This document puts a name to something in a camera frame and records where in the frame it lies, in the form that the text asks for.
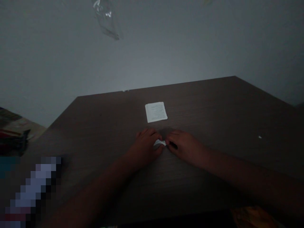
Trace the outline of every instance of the transparent plastic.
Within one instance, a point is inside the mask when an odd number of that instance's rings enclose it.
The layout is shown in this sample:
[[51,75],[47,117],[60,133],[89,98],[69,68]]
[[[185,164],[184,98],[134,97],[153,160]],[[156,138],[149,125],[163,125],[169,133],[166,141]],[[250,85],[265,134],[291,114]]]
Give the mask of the transparent plastic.
[[119,40],[118,22],[112,0],[92,0],[101,30],[107,36]]

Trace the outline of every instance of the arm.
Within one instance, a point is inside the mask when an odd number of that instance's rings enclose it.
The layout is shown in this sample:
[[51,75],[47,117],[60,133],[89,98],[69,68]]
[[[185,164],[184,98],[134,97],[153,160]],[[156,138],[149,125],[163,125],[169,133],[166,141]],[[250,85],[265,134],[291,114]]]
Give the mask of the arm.
[[191,134],[176,130],[167,135],[170,151],[230,185],[295,217],[304,217],[304,184],[238,158],[205,147]]
[[155,129],[138,132],[136,141],[128,152],[59,208],[44,222],[43,227],[87,227],[134,172],[154,161],[162,153],[163,145],[153,150],[157,139],[162,140],[162,137]]

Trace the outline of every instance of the paper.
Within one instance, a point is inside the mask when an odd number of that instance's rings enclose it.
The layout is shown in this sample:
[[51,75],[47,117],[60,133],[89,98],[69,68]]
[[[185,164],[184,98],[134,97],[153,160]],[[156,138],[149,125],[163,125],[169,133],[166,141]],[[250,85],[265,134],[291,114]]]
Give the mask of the paper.
[[163,102],[146,104],[145,108],[148,123],[168,119]]
[[160,146],[160,144],[163,144],[164,146],[167,145],[165,141],[160,141],[159,139],[157,139],[157,140],[155,141],[155,143],[154,143],[153,146],[156,146],[156,145],[159,145],[159,146]]

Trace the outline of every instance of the table surface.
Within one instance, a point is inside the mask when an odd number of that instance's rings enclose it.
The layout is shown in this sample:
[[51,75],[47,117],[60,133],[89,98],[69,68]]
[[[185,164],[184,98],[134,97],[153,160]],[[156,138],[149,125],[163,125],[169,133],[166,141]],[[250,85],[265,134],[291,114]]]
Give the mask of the table surface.
[[[164,102],[167,120],[147,123],[145,104],[154,102]],[[163,136],[181,129],[211,148],[304,179],[295,108],[235,76],[77,97],[25,156],[66,156],[69,162],[57,192],[57,200],[65,201],[124,154],[136,132],[146,127]],[[248,204],[228,184],[165,148],[128,181],[102,223]]]

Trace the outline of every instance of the hand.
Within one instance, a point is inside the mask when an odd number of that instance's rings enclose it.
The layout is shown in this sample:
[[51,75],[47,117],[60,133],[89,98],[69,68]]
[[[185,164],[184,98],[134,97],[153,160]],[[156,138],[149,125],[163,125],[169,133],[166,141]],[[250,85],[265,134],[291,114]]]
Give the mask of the hand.
[[191,134],[181,130],[170,132],[166,137],[166,144],[173,154],[199,168],[202,168],[205,152],[210,150]]
[[145,167],[161,155],[164,145],[159,146],[156,150],[153,149],[157,139],[162,140],[162,136],[154,128],[144,129],[136,134],[135,143],[123,156],[135,171]]

